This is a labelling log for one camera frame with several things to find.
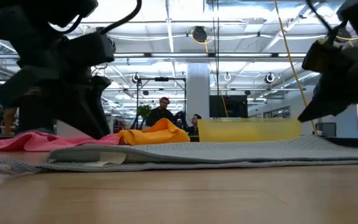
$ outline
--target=wooden table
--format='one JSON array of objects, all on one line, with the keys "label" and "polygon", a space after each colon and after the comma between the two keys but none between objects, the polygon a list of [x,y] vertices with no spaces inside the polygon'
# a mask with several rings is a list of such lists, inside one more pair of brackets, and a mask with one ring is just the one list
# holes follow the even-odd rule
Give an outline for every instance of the wooden table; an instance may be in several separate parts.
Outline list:
[{"label": "wooden table", "polygon": [[358,166],[0,175],[0,223],[354,224]]}]

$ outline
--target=pillar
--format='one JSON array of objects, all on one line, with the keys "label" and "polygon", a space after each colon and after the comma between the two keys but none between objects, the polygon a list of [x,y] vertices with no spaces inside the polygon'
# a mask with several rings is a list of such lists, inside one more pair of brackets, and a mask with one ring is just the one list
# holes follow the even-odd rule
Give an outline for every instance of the pillar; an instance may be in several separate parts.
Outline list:
[{"label": "pillar", "polygon": [[209,118],[209,74],[208,63],[187,65],[186,110],[189,118],[193,114]]}]

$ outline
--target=orange cloth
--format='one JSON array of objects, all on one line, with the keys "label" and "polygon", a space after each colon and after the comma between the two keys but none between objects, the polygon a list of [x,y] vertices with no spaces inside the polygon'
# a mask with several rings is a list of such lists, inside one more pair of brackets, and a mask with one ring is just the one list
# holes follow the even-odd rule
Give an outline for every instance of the orange cloth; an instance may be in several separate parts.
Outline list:
[{"label": "orange cloth", "polygon": [[176,127],[167,118],[160,119],[148,130],[122,130],[117,135],[121,137],[119,144],[130,144],[131,146],[190,142],[187,133]]}]

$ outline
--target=translucent yellow box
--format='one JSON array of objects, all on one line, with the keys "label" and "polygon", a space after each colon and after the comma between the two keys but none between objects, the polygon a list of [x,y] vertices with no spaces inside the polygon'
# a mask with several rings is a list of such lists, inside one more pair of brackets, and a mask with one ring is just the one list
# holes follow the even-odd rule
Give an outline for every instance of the translucent yellow box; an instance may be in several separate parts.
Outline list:
[{"label": "translucent yellow box", "polygon": [[200,142],[261,142],[295,139],[301,134],[297,119],[199,119]]}]

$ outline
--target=gray towel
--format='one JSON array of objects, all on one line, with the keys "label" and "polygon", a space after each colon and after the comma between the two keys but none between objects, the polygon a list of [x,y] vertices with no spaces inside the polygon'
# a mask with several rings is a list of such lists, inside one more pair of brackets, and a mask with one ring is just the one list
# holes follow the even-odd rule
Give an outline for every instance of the gray towel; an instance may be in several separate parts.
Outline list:
[{"label": "gray towel", "polygon": [[0,173],[12,175],[53,170],[115,172],[343,164],[358,164],[358,148],[338,146],[318,136],[303,136],[275,142],[85,145],[54,150],[43,164],[37,166],[17,160],[0,161]]}]

